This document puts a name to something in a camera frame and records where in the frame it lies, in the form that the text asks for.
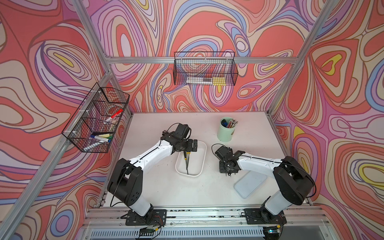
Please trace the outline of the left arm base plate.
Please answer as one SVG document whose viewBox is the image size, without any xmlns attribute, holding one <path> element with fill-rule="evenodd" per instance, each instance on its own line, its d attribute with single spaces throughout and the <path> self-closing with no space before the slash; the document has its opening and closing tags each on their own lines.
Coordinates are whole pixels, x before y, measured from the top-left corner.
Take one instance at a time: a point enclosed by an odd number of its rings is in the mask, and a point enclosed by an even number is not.
<svg viewBox="0 0 384 240">
<path fill-rule="evenodd" d="M 129 210 L 127 214 L 121 216 L 121 219 L 126 220 L 126 226 L 164 226 L 167 221 L 166 209 L 150 210 L 144 217 L 140 216 L 133 210 Z"/>
</svg>

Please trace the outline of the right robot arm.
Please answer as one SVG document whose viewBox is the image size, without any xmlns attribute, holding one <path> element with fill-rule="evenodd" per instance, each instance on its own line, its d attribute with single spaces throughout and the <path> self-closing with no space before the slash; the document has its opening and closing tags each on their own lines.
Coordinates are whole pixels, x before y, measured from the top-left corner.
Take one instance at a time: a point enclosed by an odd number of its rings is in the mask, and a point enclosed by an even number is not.
<svg viewBox="0 0 384 240">
<path fill-rule="evenodd" d="M 316 187 L 314 179 L 293 157 L 269 159 L 250 155 L 244 151 L 233 152 L 221 147 L 214 152 L 222 172 L 228 176 L 241 170 L 265 175 L 274 179 L 279 190 L 268 197 L 260 207 L 259 215 L 268 222 L 291 205 L 302 205 L 311 190 Z"/>
</svg>

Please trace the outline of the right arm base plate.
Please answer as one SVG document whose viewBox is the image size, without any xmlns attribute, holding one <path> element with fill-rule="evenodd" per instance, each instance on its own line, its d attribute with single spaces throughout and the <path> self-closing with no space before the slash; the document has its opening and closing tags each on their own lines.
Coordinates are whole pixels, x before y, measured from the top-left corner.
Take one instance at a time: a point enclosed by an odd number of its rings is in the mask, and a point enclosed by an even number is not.
<svg viewBox="0 0 384 240">
<path fill-rule="evenodd" d="M 248 225 L 285 225 L 287 219 L 283 211 L 273 215 L 266 209 L 244 209 L 242 216 L 246 218 Z"/>
</svg>

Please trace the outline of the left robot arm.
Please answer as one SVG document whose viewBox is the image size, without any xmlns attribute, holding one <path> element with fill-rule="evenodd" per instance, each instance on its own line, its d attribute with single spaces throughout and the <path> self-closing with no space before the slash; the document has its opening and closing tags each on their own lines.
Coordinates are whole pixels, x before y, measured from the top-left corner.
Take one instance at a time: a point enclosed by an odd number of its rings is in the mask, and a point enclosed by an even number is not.
<svg viewBox="0 0 384 240">
<path fill-rule="evenodd" d="M 176 152 L 191 153 L 198 149 L 198 140 L 177 140 L 166 138 L 152 148 L 130 160 L 121 158 L 115 165 L 107 189 L 133 212 L 146 217 L 153 209 L 142 196 L 144 175 L 161 160 Z"/>
</svg>

